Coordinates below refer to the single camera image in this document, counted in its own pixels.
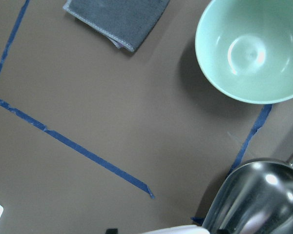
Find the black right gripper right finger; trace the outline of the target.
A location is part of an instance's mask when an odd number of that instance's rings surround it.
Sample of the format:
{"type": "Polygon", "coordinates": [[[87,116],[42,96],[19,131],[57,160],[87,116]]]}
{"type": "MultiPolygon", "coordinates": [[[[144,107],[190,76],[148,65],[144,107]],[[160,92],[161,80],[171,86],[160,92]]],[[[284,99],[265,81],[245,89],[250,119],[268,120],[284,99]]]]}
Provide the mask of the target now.
{"type": "Polygon", "coordinates": [[[217,230],[217,234],[230,234],[230,232],[226,229],[219,229],[217,230]]]}

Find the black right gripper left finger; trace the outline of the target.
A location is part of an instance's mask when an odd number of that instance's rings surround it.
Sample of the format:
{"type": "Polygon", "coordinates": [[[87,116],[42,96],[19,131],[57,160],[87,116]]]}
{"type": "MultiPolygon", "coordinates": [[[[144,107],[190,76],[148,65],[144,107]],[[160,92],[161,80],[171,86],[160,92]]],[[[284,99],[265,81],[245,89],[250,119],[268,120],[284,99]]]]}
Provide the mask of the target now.
{"type": "Polygon", "coordinates": [[[118,234],[118,229],[117,228],[107,229],[105,234],[118,234]]]}

